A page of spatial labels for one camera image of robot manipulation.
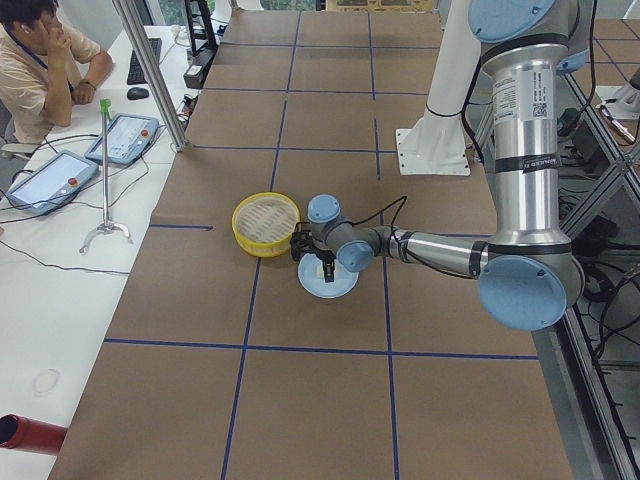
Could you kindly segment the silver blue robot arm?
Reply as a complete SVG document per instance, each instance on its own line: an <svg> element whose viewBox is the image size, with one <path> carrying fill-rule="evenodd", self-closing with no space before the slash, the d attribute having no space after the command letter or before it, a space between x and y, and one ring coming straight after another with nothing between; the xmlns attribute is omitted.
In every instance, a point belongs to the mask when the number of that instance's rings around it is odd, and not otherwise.
<svg viewBox="0 0 640 480"><path fill-rule="evenodd" d="M536 331L581 295L584 273L559 225L556 79L587 59L592 1L456 1L446 19L423 116L396 133L404 174L458 175L464 110L476 76L492 83L489 165L496 232L446 237L352 221L328 194L311 199L292 237L301 285L320 298L348 293L378 256L477 281L498 322Z"/></svg>

